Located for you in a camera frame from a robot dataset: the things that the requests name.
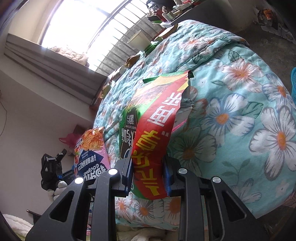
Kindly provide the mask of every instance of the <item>electrical cord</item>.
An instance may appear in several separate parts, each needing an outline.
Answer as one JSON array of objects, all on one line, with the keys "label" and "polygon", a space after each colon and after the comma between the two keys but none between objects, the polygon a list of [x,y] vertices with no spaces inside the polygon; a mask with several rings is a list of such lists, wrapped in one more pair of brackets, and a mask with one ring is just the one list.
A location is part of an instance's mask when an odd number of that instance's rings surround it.
[{"label": "electrical cord", "polygon": [[0,101],[0,104],[2,105],[3,109],[5,110],[5,122],[4,122],[4,127],[3,127],[3,130],[0,134],[0,137],[2,136],[3,132],[4,132],[4,129],[5,129],[5,125],[6,125],[6,121],[7,121],[7,110],[5,109],[5,107],[3,106],[2,102]]}]

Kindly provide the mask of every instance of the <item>blue floral blanket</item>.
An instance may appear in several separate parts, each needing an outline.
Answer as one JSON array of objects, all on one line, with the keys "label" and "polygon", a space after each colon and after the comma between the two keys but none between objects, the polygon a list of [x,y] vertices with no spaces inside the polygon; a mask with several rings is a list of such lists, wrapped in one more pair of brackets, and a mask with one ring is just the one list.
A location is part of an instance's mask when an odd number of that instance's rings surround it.
[{"label": "blue floral blanket", "polygon": [[[111,86],[94,123],[104,126],[111,166],[119,159],[119,117],[143,79],[192,70],[188,121],[168,154],[204,178],[220,176],[260,217],[285,201],[294,205],[296,107],[269,66],[241,37],[187,20]],[[180,198],[116,198],[116,221],[177,229]]]}]

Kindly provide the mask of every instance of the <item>pink snack bag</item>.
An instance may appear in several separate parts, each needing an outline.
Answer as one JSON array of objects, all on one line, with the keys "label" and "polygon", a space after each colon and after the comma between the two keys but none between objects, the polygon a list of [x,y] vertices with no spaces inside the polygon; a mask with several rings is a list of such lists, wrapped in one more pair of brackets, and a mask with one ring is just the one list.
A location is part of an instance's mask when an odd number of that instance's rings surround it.
[{"label": "pink snack bag", "polygon": [[74,173],[91,180],[110,169],[105,148],[104,127],[86,131],[75,146]]}]

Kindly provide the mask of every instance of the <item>clutter on table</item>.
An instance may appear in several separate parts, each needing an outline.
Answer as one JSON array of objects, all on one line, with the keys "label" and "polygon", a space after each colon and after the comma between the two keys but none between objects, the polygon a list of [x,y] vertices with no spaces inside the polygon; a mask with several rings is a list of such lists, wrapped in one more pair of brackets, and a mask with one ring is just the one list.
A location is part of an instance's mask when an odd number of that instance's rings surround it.
[{"label": "clutter on table", "polygon": [[151,0],[147,2],[147,8],[149,13],[147,18],[149,21],[155,24],[160,24],[161,22],[171,22],[183,12],[193,8],[194,6],[200,4],[202,0],[188,0],[183,1],[182,4],[172,5],[172,1],[160,1]]}]

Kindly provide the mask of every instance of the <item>metal screw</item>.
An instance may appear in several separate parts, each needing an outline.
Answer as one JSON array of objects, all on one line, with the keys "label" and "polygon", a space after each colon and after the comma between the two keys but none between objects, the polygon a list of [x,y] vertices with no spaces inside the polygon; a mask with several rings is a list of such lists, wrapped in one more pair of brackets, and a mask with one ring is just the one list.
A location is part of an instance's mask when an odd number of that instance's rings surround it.
[{"label": "metal screw", "polygon": [[110,170],[108,171],[108,173],[109,173],[110,175],[115,175],[117,172],[118,172],[118,171],[117,171],[117,169],[115,169],[115,168],[112,168],[112,169],[110,169]]},{"label": "metal screw", "polygon": [[78,177],[78,178],[75,179],[76,184],[81,184],[81,183],[83,183],[83,181],[84,181],[83,177]]},{"label": "metal screw", "polygon": [[213,177],[213,182],[220,183],[221,179],[219,177]]},{"label": "metal screw", "polygon": [[187,170],[186,170],[185,168],[180,168],[180,169],[178,170],[178,172],[179,172],[180,174],[186,174],[186,173],[187,173]]}]

